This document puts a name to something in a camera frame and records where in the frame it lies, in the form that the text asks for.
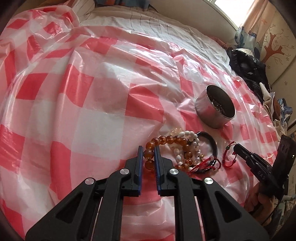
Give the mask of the person's right hand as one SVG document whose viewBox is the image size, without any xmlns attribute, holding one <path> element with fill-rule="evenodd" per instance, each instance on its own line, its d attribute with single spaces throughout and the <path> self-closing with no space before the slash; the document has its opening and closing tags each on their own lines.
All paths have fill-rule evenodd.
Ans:
<svg viewBox="0 0 296 241">
<path fill-rule="evenodd" d="M 249 192 L 249 195 L 245 201 L 244 208 L 247 212 L 251 212 L 259 205 L 259 209 L 255 212 L 253 217 L 261 223 L 262 226 L 266 226 L 271 222 L 271 213 L 274 210 L 275 197 L 269 198 L 260 192 L 260 183 L 257 183 Z"/>
</svg>

